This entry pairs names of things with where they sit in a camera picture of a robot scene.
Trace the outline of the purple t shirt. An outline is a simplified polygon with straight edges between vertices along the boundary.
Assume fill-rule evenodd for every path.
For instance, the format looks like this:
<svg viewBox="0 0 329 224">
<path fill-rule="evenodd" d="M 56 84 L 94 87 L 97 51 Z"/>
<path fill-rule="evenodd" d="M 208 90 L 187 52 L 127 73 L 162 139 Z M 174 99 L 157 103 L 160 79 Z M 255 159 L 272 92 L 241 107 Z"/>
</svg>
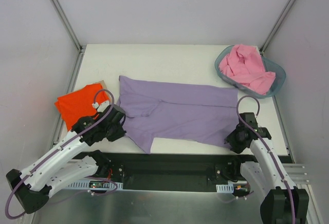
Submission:
<svg viewBox="0 0 329 224">
<path fill-rule="evenodd" d="M 190 140 L 230 148 L 225 138 L 238 124 L 238 91 L 209 85 L 119 77 L 119 106 L 126 135 L 145 153 L 155 138 Z"/>
</svg>

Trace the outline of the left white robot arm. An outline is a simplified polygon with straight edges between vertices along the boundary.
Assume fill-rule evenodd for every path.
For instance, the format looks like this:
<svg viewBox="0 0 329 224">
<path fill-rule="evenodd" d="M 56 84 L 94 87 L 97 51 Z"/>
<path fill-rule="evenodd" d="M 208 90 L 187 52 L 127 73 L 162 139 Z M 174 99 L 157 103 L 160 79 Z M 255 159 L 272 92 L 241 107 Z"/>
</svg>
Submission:
<svg viewBox="0 0 329 224">
<path fill-rule="evenodd" d="M 9 205 L 13 197 L 21 204 L 25 214 L 42 208 L 58 191 L 82 178 L 100 180 L 118 188 L 123 180 L 123 165 L 112 162 L 100 150 L 87 153 L 80 161 L 67 163 L 87 147 L 106 139 L 114 142 L 126 131 L 123 125 L 125 111 L 115 104 L 100 108 L 93 116 L 81 117 L 62 141 L 39 160 L 23 170 L 12 169 L 6 174 L 11 187 L 5 213 L 9 219 Z"/>
</svg>

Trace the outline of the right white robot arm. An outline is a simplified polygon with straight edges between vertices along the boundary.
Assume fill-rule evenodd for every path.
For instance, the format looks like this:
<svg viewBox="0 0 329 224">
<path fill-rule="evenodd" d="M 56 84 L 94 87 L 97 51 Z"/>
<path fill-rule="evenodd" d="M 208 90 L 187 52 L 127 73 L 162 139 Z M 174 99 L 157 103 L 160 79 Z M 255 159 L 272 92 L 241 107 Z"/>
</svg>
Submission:
<svg viewBox="0 0 329 224">
<path fill-rule="evenodd" d="M 233 165 L 232 176 L 237 180 L 246 179 L 250 184 L 260 201 L 263 223 L 306 223 L 309 195 L 288 175 L 268 129 L 258 126 L 254 113 L 242 113 L 238 117 L 238 125 L 225 142 L 237 154 L 249 148 L 256 161 Z"/>
</svg>

